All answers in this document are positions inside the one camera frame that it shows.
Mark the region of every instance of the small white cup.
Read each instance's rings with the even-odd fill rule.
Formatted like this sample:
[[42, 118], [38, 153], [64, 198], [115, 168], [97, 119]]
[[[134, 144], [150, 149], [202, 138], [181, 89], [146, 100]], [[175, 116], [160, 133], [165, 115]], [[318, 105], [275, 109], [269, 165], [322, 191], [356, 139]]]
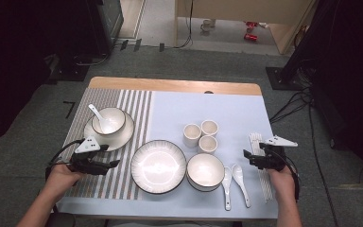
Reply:
[[201, 30], [209, 32], [211, 30], [211, 20], [204, 20], [201, 25]]
[[189, 147], [194, 148], [199, 144], [201, 137], [201, 129], [198, 125], [189, 124], [184, 127], [183, 131], [183, 143]]
[[198, 153], [214, 154], [217, 148], [217, 140], [214, 136], [204, 135], [199, 139]]
[[201, 135], [212, 135], [216, 137], [217, 123], [213, 120], [205, 120], [201, 123]]

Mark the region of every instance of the cable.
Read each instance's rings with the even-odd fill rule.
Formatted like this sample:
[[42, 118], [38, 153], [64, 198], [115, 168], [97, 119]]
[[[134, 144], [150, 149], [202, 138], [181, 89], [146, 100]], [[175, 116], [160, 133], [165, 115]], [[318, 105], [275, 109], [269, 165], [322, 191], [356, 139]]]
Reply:
[[190, 7], [190, 26], [187, 26], [187, 28], [189, 30], [189, 34], [188, 34], [187, 40], [184, 42], [183, 45], [181, 45], [181, 46], [175, 46], [173, 48], [177, 48], [177, 49], [183, 48], [183, 47], [187, 46], [190, 43], [190, 41], [191, 41], [191, 43], [193, 42], [193, 40], [191, 38], [191, 33], [192, 33], [191, 32], [191, 18], [193, 17], [193, 6], [194, 6], [194, 0], [191, 1], [191, 7]]
[[84, 142], [84, 139], [80, 139], [80, 140], [75, 140], [69, 144], [67, 144], [66, 146], [64, 146], [63, 148], [61, 148], [55, 155], [54, 157], [51, 159], [51, 161], [48, 163], [50, 166], [54, 165], [55, 160], [58, 158], [58, 156], [67, 148], [69, 148], [70, 146], [74, 145], [74, 144], [81, 144], [82, 142]]
[[288, 163], [280, 154], [276, 153], [275, 151], [271, 151], [274, 155], [276, 155], [280, 160], [282, 160], [285, 165], [287, 166], [287, 168], [290, 170], [291, 172], [291, 177], [293, 177], [293, 181], [294, 181], [294, 196], [296, 201], [299, 199], [300, 196], [300, 184], [299, 184], [299, 170], [296, 168], [293, 170], [293, 168], [291, 167], [291, 164]]
[[309, 109], [309, 111], [308, 111], [309, 122], [310, 122], [310, 125], [311, 125], [312, 147], [313, 147], [313, 150], [314, 150], [315, 161], [317, 163], [318, 171], [319, 171], [320, 177], [322, 179], [323, 187], [325, 188], [326, 197], [328, 198], [329, 205], [331, 207], [332, 216], [333, 216], [333, 220], [335, 222], [335, 226], [338, 227], [337, 217], [336, 217], [336, 213], [335, 213], [335, 207], [334, 207], [334, 205], [332, 203], [332, 199], [331, 199], [331, 196], [330, 196], [330, 193], [329, 193], [329, 188], [328, 188], [328, 186], [326, 184], [325, 178], [323, 176], [323, 172], [322, 172], [322, 170], [320, 168], [320, 160], [318, 159], [317, 148], [316, 148], [316, 145], [315, 145], [314, 125], [313, 125], [313, 122], [312, 122], [312, 115], [311, 115], [311, 105], [309, 105], [308, 107], [309, 107], [308, 108]]
[[[273, 124], [273, 123], [275, 123], [275, 122], [277, 122], [277, 121], [279, 121], [279, 120], [281, 120], [281, 119], [283, 119], [283, 118], [285, 118], [285, 117], [287, 117], [287, 116], [289, 116], [289, 115], [291, 115], [291, 114], [293, 114], [293, 113], [295, 113], [295, 112], [297, 112], [297, 111], [299, 111], [299, 110], [301, 110], [302, 108], [304, 108], [306, 105], [308, 105], [310, 102], [309, 101], [307, 101], [307, 100], [305, 100], [306, 98], [310, 98], [310, 99], [312, 99], [312, 97], [311, 97], [311, 95], [310, 94], [308, 94], [308, 93], [306, 93], [305, 92], [305, 90], [306, 89], [309, 89], [309, 87], [306, 87], [306, 88], [303, 88], [303, 89], [301, 89], [299, 92], [297, 92], [297, 93], [295, 93], [289, 100], [288, 100], [288, 102], [285, 104], [285, 106], [284, 107], [282, 107], [273, 117], [271, 117], [270, 119], [269, 119], [269, 122], [270, 122], [270, 124]], [[294, 99], [294, 97], [295, 96], [298, 96], [298, 95], [304, 95], [304, 96], [300, 96], [299, 98], [296, 98], [296, 99]], [[297, 102], [297, 101], [302, 101], [303, 102], [303, 104], [302, 105], [300, 105], [300, 106], [298, 106], [298, 107], [296, 107], [295, 109], [293, 109], [292, 111], [290, 111], [289, 113], [285, 113], [285, 114], [283, 114], [283, 115], [279, 115], [279, 114], [281, 114], [281, 112], [283, 112], [290, 104], [292, 104], [292, 103], [294, 103], [294, 102]]]
[[[334, 26], [335, 26], [335, 20], [336, 20], [336, 15], [337, 15], [337, 9], [338, 9], [339, 5], [340, 5], [340, 0], [337, 0], [337, 4], [336, 4], [335, 12], [334, 12], [334, 15], [333, 15], [333, 19], [332, 19], [332, 24], [331, 24], [330, 32], [329, 32], [329, 41], [328, 41], [328, 44], [326, 45], [326, 50], [325, 50], [325, 52], [324, 52], [324, 54], [323, 54], [323, 56], [322, 56], [322, 57], [327, 56], [327, 54], [328, 54], [328, 53], [329, 53], [329, 51], [330, 51], [330, 45], [331, 45], [332, 37], [333, 37], [333, 30], [334, 30]], [[304, 59], [304, 60], [298, 61], [298, 62], [296, 63], [296, 66], [297, 66], [298, 68], [301, 68], [302, 66], [300, 66], [300, 65], [302, 65], [302, 63], [303, 63], [303, 62], [319, 60], [320, 58], [321, 58], [321, 56], [316, 57], [316, 58], [312, 58], [312, 59]]]
[[100, 63], [102, 63], [103, 61], [105, 61], [108, 58], [109, 55], [105, 55], [105, 58], [101, 61], [98, 62], [93, 62], [93, 63], [76, 63], [76, 65], [82, 65], [82, 66], [93, 66], [93, 65], [98, 65]]

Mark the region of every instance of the white plate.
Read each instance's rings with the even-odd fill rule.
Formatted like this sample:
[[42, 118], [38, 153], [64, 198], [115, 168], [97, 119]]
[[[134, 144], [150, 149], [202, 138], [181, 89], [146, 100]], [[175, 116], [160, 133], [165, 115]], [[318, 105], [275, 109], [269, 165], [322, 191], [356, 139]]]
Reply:
[[109, 148], [106, 151], [113, 151], [125, 146], [128, 141], [131, 139], [132, 134], [134, 133], [134, 121], [131, 116], [125, 112], [126, 123], [124, 129], [120, 131], [121, 133], [114, 133], [103, 135], [97, 133], [93, 129], [93, 116], [88, 120], [87, 124], [84, 127], [84, 138], [87, 138], [90, 135], [93, 135], [98, 142], [99, 145], [109, 145]]
[[131, 176], [148, 193], [162, 194], [176, 188], [184, 178], [187, 163], [182, 150], [165, 140], [150, 141], [135, 151]]

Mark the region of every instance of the bowl rim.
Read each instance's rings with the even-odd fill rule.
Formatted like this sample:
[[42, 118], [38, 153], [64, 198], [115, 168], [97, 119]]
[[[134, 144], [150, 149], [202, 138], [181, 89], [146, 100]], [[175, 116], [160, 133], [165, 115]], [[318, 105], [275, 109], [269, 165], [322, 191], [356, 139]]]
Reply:
[[[217, 159], [219, 162], [220, 162], [220, 164], [223, 166], [223, 177], [222, 177], [222, 179], [220, 180], [220, 182], [219, 183], [216, 183], [216, 184], [214, 184], [214, 185], [201, 185], [201, 184], [199, 184], [199, 183], [197, 183], [196, 181], [194, 181], [194, 179], [190, 176], [190, 174], [188, 174], [188, 166], [190, 165], [190, 163], [191, 163], [191, 160], [194, 158], [194, 157], [196, 157], [196, 156], [202, 156], [202, 155], [209, 155], [209, 156], [211, 156], [211, 158], [215, 158], [215, 159]], [[190, 158], [190, 160], [188, 160], [188, 163], [187, 163], [187, 168], [186, 168], [186, 170], [185, 170], [185, 172], [186, 172], [186, 174], [187, 174], [187, 177], [189, 177], [190, 179], [191, 179], [191, 181], [193, 181], [194, 183], [196, 183], [197, 185], [199, 185], [199, 186], [201, 186], [201, 187], [218, 187], [221, 183], [222, 183], [222, 181], [223, 181], [223, 179], [225, 178], [225, 167], [224, 167], [224, 165], [223, 165], [223, 163], [222, 163], [222, 161], [220, 161], [220, 159], [219, 158], [217, 158], [215, 155], [212, 155], [212, 154], [209, 154], [209, 153], [198, 153], [198, 154], [195, 154], [193, 157], [191, 157]]]
[[120, 108], [117, 108], [117, 107], [104, 107], [104, 108], [102, 108], [101, 110], [99, 110], [99, 113], [101, 114], [101, 111], [103, 111], [103, 110], [108, 110], [108, 109], [117, 109], [117, 110], [121, 111], [121, 112], [123, 113], [123, 124], [122, 124], [122, 126], [121, 126], [119, 129], [117, 129], [117, 130], [116, 130], [116, 131], [114, 131], [114, 132], [111, 132], [111, 133], [103, 133], [103, 132], [99, 132], [99, 131], [98, 131], [98, 130], [96, 130], [96, 129], [95, 129], [95, 127], [94, 127], [94, 119], [98, 120], [98, 117], [94, 114], [94, 115], [93, 115], [93, 119], [91, 120], [91, 126], [93, 127], [93, 130], [94, 130], [96, 133], [100, 134], [100, 135], [112, 135], [112, 134], [115, 134], [115, 133], [120, 132], [121, 130], [123, 130], [123, 129], [125, 128], [125, 125], [126, 125], [126, 114], [125, 114], [125, 111], [123, 111], [123, 110], [122, 110], [122, 109], [120, 109]]

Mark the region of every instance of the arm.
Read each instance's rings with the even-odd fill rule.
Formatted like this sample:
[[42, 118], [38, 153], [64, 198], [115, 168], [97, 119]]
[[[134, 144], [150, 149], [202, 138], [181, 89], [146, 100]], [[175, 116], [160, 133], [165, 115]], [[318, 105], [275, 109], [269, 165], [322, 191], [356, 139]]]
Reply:
[[294, 181], [290, 170], [285, 166], [280, 172], [268, 169], [268, 174], [276, 189], [276, 201], [278, 202], [278, 227], [302, 226], [299, 209], [294, 197]]
[[67, 189], [69, 189], [84, 174], [71, 172], [66, 165], [56, 165], [46, 181], [43, 190], [28, 208], [26, 214], [17, 224], [23, 226], [42, 226], [48, 221], [52, 208]]

